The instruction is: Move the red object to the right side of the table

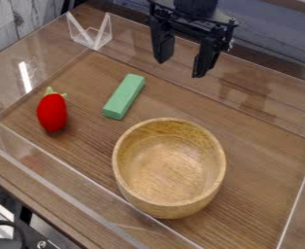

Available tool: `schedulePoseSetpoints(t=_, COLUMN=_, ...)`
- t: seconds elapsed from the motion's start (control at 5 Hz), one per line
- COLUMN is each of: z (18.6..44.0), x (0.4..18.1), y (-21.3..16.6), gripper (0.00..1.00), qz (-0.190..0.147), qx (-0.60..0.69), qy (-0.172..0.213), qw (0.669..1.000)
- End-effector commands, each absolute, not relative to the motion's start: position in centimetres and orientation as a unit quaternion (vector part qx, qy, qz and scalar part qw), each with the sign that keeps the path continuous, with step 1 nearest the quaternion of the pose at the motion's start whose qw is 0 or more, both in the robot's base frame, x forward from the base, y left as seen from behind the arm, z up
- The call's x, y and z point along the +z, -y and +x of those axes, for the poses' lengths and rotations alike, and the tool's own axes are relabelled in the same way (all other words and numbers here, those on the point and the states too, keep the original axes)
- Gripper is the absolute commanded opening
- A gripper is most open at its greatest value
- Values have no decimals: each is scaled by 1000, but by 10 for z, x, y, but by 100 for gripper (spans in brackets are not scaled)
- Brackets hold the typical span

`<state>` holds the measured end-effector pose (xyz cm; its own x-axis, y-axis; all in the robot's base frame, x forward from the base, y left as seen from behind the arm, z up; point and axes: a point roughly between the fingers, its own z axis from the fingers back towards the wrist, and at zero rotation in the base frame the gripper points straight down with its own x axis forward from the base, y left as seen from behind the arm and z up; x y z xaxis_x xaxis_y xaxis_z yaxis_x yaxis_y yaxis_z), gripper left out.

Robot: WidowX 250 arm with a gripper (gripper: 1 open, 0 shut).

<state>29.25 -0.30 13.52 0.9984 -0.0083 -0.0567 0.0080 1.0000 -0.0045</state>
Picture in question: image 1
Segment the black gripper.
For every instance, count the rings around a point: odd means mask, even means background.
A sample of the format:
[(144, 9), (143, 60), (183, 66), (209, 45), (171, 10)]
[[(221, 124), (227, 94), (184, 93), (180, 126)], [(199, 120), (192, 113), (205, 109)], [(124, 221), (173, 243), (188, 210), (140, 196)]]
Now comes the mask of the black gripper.
[(220, 0), (148, 0), (149, 26), (155, 58), (167, 62), (175, 54), (175, 32), (201, 40), (195, 57), (193, 78), (203, 78), (215, 68), (221, 49), (233, 40), (237, 20), (219, 8)]

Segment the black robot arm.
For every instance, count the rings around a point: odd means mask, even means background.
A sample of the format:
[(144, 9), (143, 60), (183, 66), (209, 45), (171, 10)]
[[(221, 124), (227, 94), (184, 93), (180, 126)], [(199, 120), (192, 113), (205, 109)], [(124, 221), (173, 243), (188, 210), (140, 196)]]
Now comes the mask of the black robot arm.
[(239, 22), (219, 9), (220, 0), (148, 0), (153, 55), (159, 63), (175, 55), (176, 34), (200, 42), (193, 78), (203, 78), (233, 44)]

